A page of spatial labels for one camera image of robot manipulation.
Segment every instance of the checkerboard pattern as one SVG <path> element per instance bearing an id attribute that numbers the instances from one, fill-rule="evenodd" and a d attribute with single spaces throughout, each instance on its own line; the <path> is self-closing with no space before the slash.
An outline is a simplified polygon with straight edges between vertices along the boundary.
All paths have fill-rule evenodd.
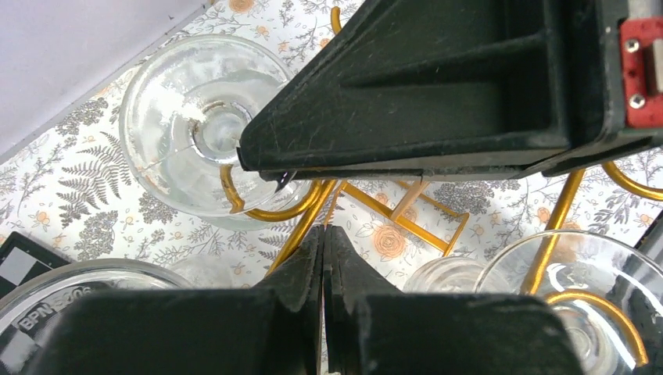
<path id="1" fill-rule="evenodd" d="M 25 332 L 9 326 L 0 334 L 0 374 L 16 375 L 25 373 L 24 366 L 39 352 L 39 344 Z"/>
<path id="2" fill-rule="evenodd" d="M 0 248 L 0 298 L 42 273 L 68 263 L 27 237 L 17 232 L 10 234 Z M 27 371 L 25 364 L 39 353 L 40 344 L 46 339 L 44 332 L 48 330 L 41 328 L 17 324 L 0 333 L 0 375 L 20 375 Z"/>
<path id="3" fill-rule="evenodd" d="M 32 256 L 30 250 L 14 247 L 0 263 L 0 297 L 44 272 L 52 270 L 49 264 Z"/>

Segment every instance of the glass bowl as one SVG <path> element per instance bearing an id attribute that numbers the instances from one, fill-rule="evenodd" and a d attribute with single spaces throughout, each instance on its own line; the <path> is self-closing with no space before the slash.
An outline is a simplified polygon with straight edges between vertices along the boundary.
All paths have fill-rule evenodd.
<path id="1" fill-rule="evenodd" d="M 540 249 L 550 258 L 536 278 L 530 267 Z M 507 282 L 499 292 L 533 292 L 550 304 L 585 373 L 631 373 L 661 347 L 663 271 L 628 245 L 577 230 L 541 232 L 498 254 L 475 290 L 495 292 L 496 273 Z"/>
<path id="2" fill-rule="evenodd" d="M 418 270 L 405 282 L 407 293 L 473 293 L 476 281 L 486 268 L 484 262 L 460 256 L 434 259 Z M 506 281 L 494 273 L 490 283 L 495 291 L 504 289 Z"/>
<path id="3" fill-rule="evenodd" d="M 0 299 L 0 369 L 26 373 L 63 311 L 79 298 L 113 289 L 193 288 L 176 273 L 129 259 L 95 259 L 35 277 Z"/>
<path id="4" fill-rule="evenodd" d="M 284 190 L 291 173 L 267 182 L 244 171 L 237 155 L 244 127 L 291 78 L 275 55 L 242 38 L 168 45 L 136 73 L 120 108 L 131 172 L 162 202 L 208 221 L 296 201 L 307 182 Z M 273 199 L 279 192 L 285 197 Z"/>

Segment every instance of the patterned tablecloth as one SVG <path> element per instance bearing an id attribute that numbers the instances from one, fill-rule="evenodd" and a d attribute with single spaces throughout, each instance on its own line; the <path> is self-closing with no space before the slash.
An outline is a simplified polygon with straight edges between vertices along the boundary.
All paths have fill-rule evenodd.
<path id="1" fill-rule="evenodd" d="M 333 38 L 331 7 L 342 8 L 344 21 L 359 4 L 360 0 L 220 0 L 169 42 L 195 34 L 233 34 L 262 44 L 298 71 Z M 0 242 L 17 230 L 76 261 L 124 257 L 162 266 L 210 253 L 227 265 L 235 286 L 255 284 L 296 219 L 266 230 L 232 232 L 171 209 L 145 192 L 131 176 L 118 140 L 117 113 L 136 69 L 0 166 Z M 640 183 L 661 186 L 662 154 L 656 148 L 618 165 Z M 427 193 L 459 213 L 471 214 L 453 255 L 490 260 L 504 246 L 545 227 L 563 183 L 563 177 L 536 175 L 436 183 Z M 404 193 L 385 181 L 355 185 L 392 207 Z M 631 195 L 594 167 L 588 169 L 564 227 L 634 245 L 660 211 L 660 203 Z M 458 226 L 421 201 L 405 214 L 446 240 Z M 361 256 L 399 287 L 419 266 L 440 256 L 350 197 L 338 200 L 332 222 L 345 228 Z"/>

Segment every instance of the gold wire stand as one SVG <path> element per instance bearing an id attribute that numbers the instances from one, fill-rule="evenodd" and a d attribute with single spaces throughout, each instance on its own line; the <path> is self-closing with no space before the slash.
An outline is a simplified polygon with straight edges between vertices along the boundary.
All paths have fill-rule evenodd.
<path id="1" fill-rule="evenodd" d="M 233 184 L 231 176 L 232 166 L 225 165 L 219 169 L 219 178 L 221 180 L 221 187 L 228 201 L 232 204 L 231 213 L 240 213 L 244 209 L 244 200 L 239 196 L 235 184 Z M 299 247 L 306 235 L 306 232 L 313 225 L 315 218 L 322 209 L 327 197 L 331 194 L 335 180 L 326 180 L 323 182 L 312 181 L 309 191 L 306 193 L 301 202 L 297 203 L 290 209 L 282 211 L 271 212 L 262 209 L 251 209 L 244 212 L 248 217 L 265 221 L 268 223 L 276 223 L 279 221 L 290 220 L 303 213 L 302 218 L 299 220 L 295 229 L 292 231 L 288 240 L 285 242 L 281 251 L 276 255 L 276 259 L 271 264 L 270 269 L 267 271 L 269 275 L 274 269 L 280 266 L 286 259 L 288 259 L 295 250 Z"/>
<path id="2" fill-rule="evenodd" d="M 412 187 L 402 181 L 397 183 L 399 186 L 408 189 L 408 192 L 410 191 L 418 191 L 418 187 Z M 436 202 L 434 199 L 428 197 L 427 195 L 420 193 L 418 195 L 415 195 L 417 198 L 421 198 L 422 200 L 425 200 L 428 203 L 431 203 L 438 209 L 441 209 L 445 213 L 448 213 L 452 217 L 460 217 L 461 218 L 461 224 L 458 226 L 456 229 L 456 232 L 453 234 L 451 240 L 449 243 L 443 241 L 439 237 L 435 236 L 434 234 L 430 233 L 426 229 L 419 227 L 417 224 L 413 223 L 412 221 L 408 220 L 406 217 L 402 215 L 395 216 L 394 211 L 395 209 L 390 209 L 386 205 L 383 205 L 380 203 L 377 199 L 371 197 L 370 195 L 364 193 L 363 191 L 359 190 L 357 187 L 350 183 L 346 183 L 344 185 L 344 188 L 342 189 L 345 193 L 347 193 L 349 196 L 355 198 L 357 201 L 361 202 L 363 205 L 367 206 L 369 209 L 375 211 L 376 213 L 384 216 L 386 219 L 390 219 L 393 221 L 396 225 L 399 227 L 402 227 L 404 230 L 407 230 L 408 232 L 414 234 L 415 236 L 419 237 L 421 240 L 427 242 L 430 244 L 432 247 L 437 248 L 442 252 L 444 256 L 448 256 L 451 253 L 451 250 L 453 249 L 453 245 L 456 243 L 456 240 L 458 239 L 458 236 L 461 234 L 463 231 L 463 228 L 465 227 L 465 224 L 468 222 L 470 218 L 469 213 L 457 213 L 452 211 L 451 209 L 439 204 Z M 413 202 L 407 202 L 406 200 L 409 200 L 408 194 L 401 200 L 401 202 L 406 202 L 405 209 L 409 207 Z"/>
<path id="3" fill-rule="evenodd" d="M 655 201 L 663 201 L 663 189 L 648 187 L 639 184 L 634 180 L 631 180 L 621 170 L 619 170 L 614 162 L 606 162 L 602 165 L 602 167 L 605 173 L 617 185 L 629 193 Z M 571 208 L 571 204 L 573 203 L 573 199 L 578 192 L 578 188 L 580 187 L 580 183 L 582 182 L 582 177 L 584 174 L 585 170 L 576 170 L 575 172 L 571 172 L 568 175 L 566 182 L 564 183 L 564 187 L 560 193 L 560 197 L 557 200 L 557 204 L 555 205 L 553 212 L 550 214 L 550 221 L 546 226 L 546 230 L 560 229 L 564 224 L 568 210 Z M 532 264 L 532 267 L 529 269 L 529 272 L 522 283 L 522 293 L 533 295 L 539 290 L 539 286 L 543 280 L 543 275 L 545 274 L 546 268 L 548 267 L 550 257 L 553 254 L 553 250 L 557 244 L 557 241 L 558 237 L 552 236 L 550 239 L 546 239 L 541 244 L 536 257 L 534 258 L 534 263 Z M 611 319 L 619 324 L 623 334 L 627 337 L 631 349 L 635 352 L 636 365 L 644 366 L 649 363 L 647 353 L 644 349 L 644 343 L 642 342 L 642 338 L 638 334 L 637 329 L 633 326 L 633 323 L 617 306 L 613 305 L 605 298 L 589 293 L 587 291 L 578 290 L 562 291 L 553 295 L 548 295 L 546 297 L 546 302 L 548 302 L 550 305 L 558 302 L 572 300 L 587 302 L 602 310 L 606 315 L 611 317 Z"/>
<path id="4" fill-rule="evenodd" d="M 341 22 L 340 22 L 340 8 L 334 7 L 331 9 L 331 28 L 334 31 L 334 34 L 338 34 L 341 31 Z M 602 165 L 606 174 L 620 187 L 624 188 L 628 192 L 639 195 L 643 198 L 649 198 L 657 201 L 663 201 L 663 189 L 656 189 L 653 187 L 644 186 L 638 184 L 634 180 L 629 179 L 613 162 L 606 162 Z M 555 205 L 553 212 L 550 215 L 548 224 L 546 225 L 546 230 L 557 230 L 560 229 L 566 220 L 569 209 L 573 203 L 573 199 L 578 192 L 580 183 L 582 182 L 582 177 L 585 174 L 585 170 L 577 170 L 568 175 L 566 183 L 562 188 L 560 193 L 560 198 Z M 290 237 L 286 241 L 286 244 L 283 246 L 281 251 L 278 253 L 276 260 L 272 263 L 270 269 L 267 271 L 269 275 L 273 270 L 280 266 L 301 244 L 304 235 L 310 229 L 311 225 L 315 221 L 318 213 L 322 209 L 324 202 L 327 200 L 327 197 L 331 194 L 334 186 L 336 184 L 335 180 L 327 180 L 322 183 L 321 191 L 317 200 L 315 200 L 310 207 L 307 208 L 302 219 L 297 223 L 295 230 L 291 233 Z M 404 182 L 398 183 L 401 187 L 407 188 L 408 193 L 404 199 L 396 205 L 396 209 L 392 210 L 389 207 L 383 205 L 376 199 L 372 198 L 370 195 L 367 195 L 360 189 L 356 188 L 348 181 L 341 181 L 341 184 L 336 189 L 334 197 L 332 199 L 331 207 L 324 221 L 326 226 L 330 218 L 332 217 L 333 209 L 335 208 L 336 199 L 338 199 L 341 192 L 345 192 L 348 195 L 352 196 L 359 202 L 365 204 L 369 209 L 374 210 L 385 218 L 391 219 L 394 223 L 401 226 L 403 229 L 415 234 L 423 241 L 428 242 L 433 247 L 437 248 L 445 256 L 449 255 L 453 245 L 455 244 L 458 236 L 463 230 L 465 224 L 469 219 L 468 213 L 459 214 L 453 212 L 447 207 L 440 205 L 434 199 L 428 197 L 427 195 L 421 194 L 424 190 L 425 185 L 420 181 L 418 184 L 408 185 Z M 441 209 L 442 211 L 450 214 L 454 217 L 462 217 L 461 225 L 458 227 L 456 233 L 453 235 L 451 241 L 447 244 L 445 241 L 440 240 L 430 232 L 424 230 L 418 225 L 412 223 L 410 220 L 402 217 L 400 214 L 411 205 L 412 201 L 415 198 L 421 198 L 426 202 L 433 204 L 435 207 Z M 525 294 L 535 294 L 545 273 L 545 269 L 550 262 L 550 257 L 552 256 L 555 245 L 557 244 L 557 236 L 553 236 L 551 239 L 543 242 L 539 248 L 538 253 L 536 254 L 534 263 L 530 267 L 528 274 L 525 277 L 525 280 L 521 286 L 521 292 Z M 549 305 L 554 305 L 558 302 L 564 301 L 584 301 L 593 305 L 594 307 L 600 309 L 606 315 L 611 317 L 621 328 L 623 334 L 627 337 L 627 341 L 631 349 L 635 352 L 636 365 L 643 366 L 649 362 L 647 358 L 647 353 L 645 352 L 644 343 L 642 338 L 638 334 L 637 329 L 633 326 L 633 322 L 622 312 L 617 306 L 610 303 L 605 298 L 589 293 L 588 291 L 580 290 L 568 290 L 562 292 L 556 292 L 549 294 L 545 297 L 545 301 Z"/>

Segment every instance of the white wall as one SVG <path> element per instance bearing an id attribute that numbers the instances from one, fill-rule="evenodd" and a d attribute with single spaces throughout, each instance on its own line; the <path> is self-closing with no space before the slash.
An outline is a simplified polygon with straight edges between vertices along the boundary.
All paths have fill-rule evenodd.
<path id="1" fill-rule="evenodd" d="M 209 6 L 0 0 L 0 163 Z"/>

